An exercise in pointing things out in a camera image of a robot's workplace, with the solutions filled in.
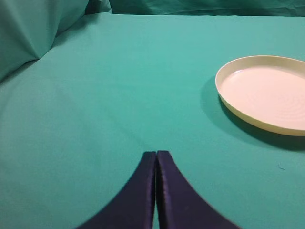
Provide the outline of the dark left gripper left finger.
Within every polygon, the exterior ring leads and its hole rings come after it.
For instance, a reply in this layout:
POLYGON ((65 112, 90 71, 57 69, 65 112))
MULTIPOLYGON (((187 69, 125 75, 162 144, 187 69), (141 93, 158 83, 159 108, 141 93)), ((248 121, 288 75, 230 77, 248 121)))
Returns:
POLYGON ((80 229, 152 229, 155 209, 156 153, 144 152, 119 193, 80 229))

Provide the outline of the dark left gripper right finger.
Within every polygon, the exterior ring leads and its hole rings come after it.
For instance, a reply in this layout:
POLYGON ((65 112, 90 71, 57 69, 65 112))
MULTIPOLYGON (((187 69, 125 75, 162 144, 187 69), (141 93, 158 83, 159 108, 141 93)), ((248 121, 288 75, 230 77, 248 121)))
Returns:
POLYGON ((234 229, 188 183, 170 152, 158 151, 156 203, 161 229, 234 229))

